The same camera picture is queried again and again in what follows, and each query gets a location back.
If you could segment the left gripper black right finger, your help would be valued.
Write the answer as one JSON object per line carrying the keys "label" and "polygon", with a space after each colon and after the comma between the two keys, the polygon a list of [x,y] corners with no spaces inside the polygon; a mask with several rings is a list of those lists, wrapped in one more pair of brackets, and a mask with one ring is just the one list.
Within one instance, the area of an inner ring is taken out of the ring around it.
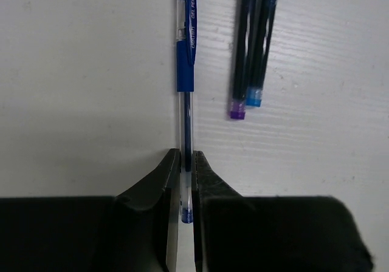
{"label": "left gripper black right finger", "polygon": [[193,154],[197,271],[373,271],[353,215],[331,196],[245,197]]}

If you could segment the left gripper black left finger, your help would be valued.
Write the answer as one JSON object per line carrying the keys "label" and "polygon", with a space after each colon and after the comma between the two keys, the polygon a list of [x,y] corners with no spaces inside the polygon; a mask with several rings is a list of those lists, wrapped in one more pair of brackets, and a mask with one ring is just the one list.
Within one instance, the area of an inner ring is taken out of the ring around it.
{"label": "left gripper black left finger", "polygon": [[117,196],[1,199],[2,271],[175,271],[180,152]]}

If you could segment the royal blue grip pen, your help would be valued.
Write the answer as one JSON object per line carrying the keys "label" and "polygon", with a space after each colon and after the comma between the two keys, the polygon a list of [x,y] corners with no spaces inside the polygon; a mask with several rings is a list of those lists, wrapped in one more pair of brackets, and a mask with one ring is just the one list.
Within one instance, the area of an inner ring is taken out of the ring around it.
{"label": "royal blue grip pen", "polygon": [[176,4],[176,89],[179,98],[181,152],[181,221],[193,222],[191,174],[193,154],[193,92],[197,46],[197,0]]}

